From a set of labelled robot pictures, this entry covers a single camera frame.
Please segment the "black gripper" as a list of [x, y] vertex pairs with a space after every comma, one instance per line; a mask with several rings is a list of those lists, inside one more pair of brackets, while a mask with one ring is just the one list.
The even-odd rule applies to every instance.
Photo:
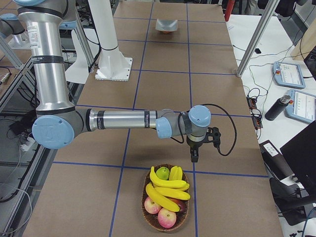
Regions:
[[196, 137], [190, 134], [190, 135], [187, 135], [186, 141], [187, 141], [187, 144], [190, 146], [191, 162], [198, 162], [198, 159], [199, 159], [198, 148], [202, 146], [204, 143], [206, 143], [208, 141], [208, 138], [206, 138], [206, 135]]

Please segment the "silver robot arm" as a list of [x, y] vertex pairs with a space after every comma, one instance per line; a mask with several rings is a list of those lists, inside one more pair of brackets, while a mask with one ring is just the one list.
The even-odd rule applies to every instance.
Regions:
[[27, 30], [13, 13], [5, 13], [0, 16], [0, 36], [12, 49], [30, 49]]
[[96, 111], [78, 109], [70, 102], [65, 76], [59, 27], [75, 18], [73, 0], [18, 0], [19, 18], [27, 25], [32, 63], [40, 104], [32, 126], [34, 139], [45, 148], [60, 149], [78, 135], [97, 129], [152, 128], [159, 138], [181, 136], [190, 146], [191, 161], [197, 162], [199, 147], [218, 137], [210, 127], [211, 113], [203, 105], [188, 112]]

